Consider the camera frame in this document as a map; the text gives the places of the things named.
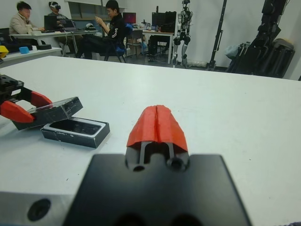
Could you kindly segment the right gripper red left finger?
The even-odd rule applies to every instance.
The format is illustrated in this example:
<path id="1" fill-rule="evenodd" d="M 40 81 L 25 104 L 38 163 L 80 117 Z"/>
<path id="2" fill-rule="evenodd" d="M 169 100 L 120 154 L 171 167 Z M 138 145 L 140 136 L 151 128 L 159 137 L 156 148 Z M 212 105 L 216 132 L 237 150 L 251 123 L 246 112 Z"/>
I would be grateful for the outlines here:
<path id="1" fill-rule="evenodd" d="M 156 106 L 146 107 L 129 134 L 125 158 L 127 167 L 132 171 L 136 167 L 144 167 L 146 146 L 157 140 L 156 113 Z"/>

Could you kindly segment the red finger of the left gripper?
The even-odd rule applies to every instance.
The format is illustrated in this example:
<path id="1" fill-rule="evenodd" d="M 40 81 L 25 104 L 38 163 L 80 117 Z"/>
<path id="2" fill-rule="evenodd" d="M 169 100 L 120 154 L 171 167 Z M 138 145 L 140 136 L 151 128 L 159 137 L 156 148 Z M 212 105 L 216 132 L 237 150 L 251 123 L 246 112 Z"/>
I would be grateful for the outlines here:
<path id="1" fill-rule="evenodd" d="M 52 104 L 52 101 L 45 95 L 27 88 L 21 88 L 21 92 L 18 94 L 18 99 L 25 100 L 35 107 L 42 107 Z"/>
<path id="2" fill-rule="evenodd" d="M 19 123 L 32 123 L 34 121 L 34 117 L 30 113 L 10 101 L 4 101 L 0 105 L 0 114 L 7 119 Z"/>

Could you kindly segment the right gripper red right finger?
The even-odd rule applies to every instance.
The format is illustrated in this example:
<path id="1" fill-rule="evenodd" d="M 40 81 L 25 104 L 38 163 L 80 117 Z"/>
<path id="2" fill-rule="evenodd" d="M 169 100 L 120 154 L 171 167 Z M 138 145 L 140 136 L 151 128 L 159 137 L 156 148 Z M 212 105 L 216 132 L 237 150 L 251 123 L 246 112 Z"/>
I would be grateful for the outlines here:
<path id="1" fill-rule="evenodd" d="M 168 149 L 166 164 L 174 171 L 185 171 L 189 162 L 185 134 L 169 108 L 157 105 L 156 113 L 158 141 Z"/>

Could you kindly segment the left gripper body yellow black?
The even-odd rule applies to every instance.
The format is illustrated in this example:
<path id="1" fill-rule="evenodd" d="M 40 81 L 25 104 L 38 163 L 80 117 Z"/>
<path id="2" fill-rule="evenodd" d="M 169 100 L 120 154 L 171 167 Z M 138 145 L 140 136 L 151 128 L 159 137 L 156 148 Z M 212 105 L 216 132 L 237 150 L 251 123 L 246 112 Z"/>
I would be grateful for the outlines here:
<path id="1" fill-rule="evenodd" d="M 13 103 L 19 101 L 18 94 L 12 94 L 13 91 L 22 90 L 24 82 L 13 79 L 7 75 L 0 75 L 0 103 L 11 101 Z"/>

